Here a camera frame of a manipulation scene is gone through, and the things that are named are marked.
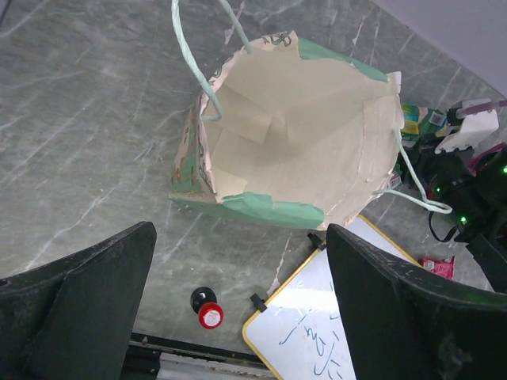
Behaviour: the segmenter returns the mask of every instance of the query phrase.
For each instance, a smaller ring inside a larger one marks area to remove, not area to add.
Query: red cap
[[[223,310],[214,302],[206,302],[199,309],[199,323],[205,329],[216,329],[222,324]]]

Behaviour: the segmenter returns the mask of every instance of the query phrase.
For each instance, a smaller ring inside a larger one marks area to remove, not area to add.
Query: cable
[[[396,196],[401,196],[402,198],[405,198],[406,200],[409,200],[410,202],[414,202],[415,204],[418,204],[419,206],[425,208],[428,211],[438,212],[440,214],[450,214],[452,212],[452,208],[449,207],[445,203],[436,202],[434,200],[428,199],[426,196],[426,192],[424,188],[422,187],[421,182],[419,181],[419,178],[417,178],[417,174],[415,173],[414,167],[410,163],[409,156],[406,154],[405,149],[403,149],[402,145],[402,132],[398,129],[394,129],[393,133],[395,134],[395,140],[398,144],[399,153],[403,157],[403,161],[405,161],[406,166],[410,172],[410,175],[412,176],[412,179],[414,180],[415,185],[417,186],[417,189],[421,193],[422,200],[419,200],[417,198],[413,198],[412,196],[408,196],[407,194],[404,194],[402,192],[398,192],[396,190],[390,190],[390,189],[384,189],[379,190],[377,192],[374,192],[374,194],[394,194]]]
[[[220,104],[218,98],[216,97],[215,92],[208,84],[208,80],[206,79],[202,71],[199,70],[197,62],[193,57],[192,51],[190,50],[190,46],[187,44],[185,36],[183,35],[183,28],[181,26],[180,19],[179,2],[180,2],[179,0],[172,0],[171,2],[171,17],[173,19],[173,28],[174,33],[176,34],[177,42],[180,45],[181,53],[183,54],[183,58],[187,62],[187,65],[189,65],[189,68],[192,71],[193,75],[196,77],[197,81],[199,82],[200,87],[209,96],[216,110],[216,116],[203,116],[201,119],[203,121],[219,121],[220,119],[222,119],[223,116],[222,105]],[[232,24],[239,34],[239,38],[241,38],[241,41],[245,45],[246,52],[250,54],[252,52],[252,45],[248,41],[248,38],[246,38],[245,32],[243,31],[243,27],[239,23],[239,20],[234,14],[234,11],[232,10],[231,6],[226,0],[218,0],[218,2],[222,5],[222,7],[225,9],[227,14],[231,18]]]
[[[456,233],[456,231],[458,230],[458,227],[457,226],[454,226],[452,227],[449,232],[447,232],[447,235],[445,235],[445,237],[443,239],[440,239],[437,235],[436,235],[436,232],[435,230],[433,229],[433,225],[431,223],[432,219],[433,219],[433,215],[435,213],[433,211],[431,211],[428,215],[428,225],[429,225],[429,232],[431,232],[431,235],[433,235],[433,237],[435,239],[437,239],[440,243],[449,243],[452,239],[452,237],[454,236],[454,234]]]

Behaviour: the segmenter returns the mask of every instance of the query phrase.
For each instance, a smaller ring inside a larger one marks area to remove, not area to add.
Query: marble countertop
[[[417,105],[498,98],[369,1],[231,5],[250,39],[294,29],[384,72],[400,70],[402,99]],[[181,19],[206,75],[241,46],[217,2],[181,1]],[[170,2],[17,0],[0,28],[0,81],[0,278],[152,221],[158,241],[135,331],[249,351],[240,333],[254,311],[249,297],[273,292],[311,246],[306,231],[229,222],[169,199],[183,120],[199,93]],[[505,140],[506,115],[484,147]],[[433,241],[423,211],[404,199],[383,196],[364,213],[416,258],[455,254],[460,280],[487,285],[463,246]],[[203,285],[225,310],[215,331],[201,329],[189,305]]]

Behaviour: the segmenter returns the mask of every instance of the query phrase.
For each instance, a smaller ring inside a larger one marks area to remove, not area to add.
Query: paper bag
[[[263,36],[237,51],[190,110],[170,197],[244,222],[345,226],[384,188],[403,128],[399,74],[298,39]]]

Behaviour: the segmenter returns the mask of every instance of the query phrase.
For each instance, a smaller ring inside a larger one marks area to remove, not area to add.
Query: green paper bag trim
[[[324,221],[324,211],[320,208],[305,203],[273,202],[266,194],[244,192],[224,196],[221,204],[179,200],[205,214],[241,222],[313,230]]]
[[[184,194],[201,194],[202,187],[198,179],[199,173],[197,167],[197,147],[196,147],[196,127],[193,124],[187,126],[189,129],[187,139],[189,139],[189,149],[180,165],[180,169],[173,168],[171,173],[169,189],[171,192],[181,192]]]
[[[377,81],[382,82],[388,82],[387,75],[385,75],[382,71],[379,71],[376,68],[367,65],[366,63],[362,63],[357,59],[350,58],[346,55],[332,51],[327,47],[318,45],[315,42],[305,40],[304,38],[299,38],[298,48],[299,48],[299,57],[301,59],[331,58],[336,59],[337,61],[345,61],[354,65],[354,67],[357,68],[361,73],[363,73],[364,75],[366,75],[371,79],[375,79]]]

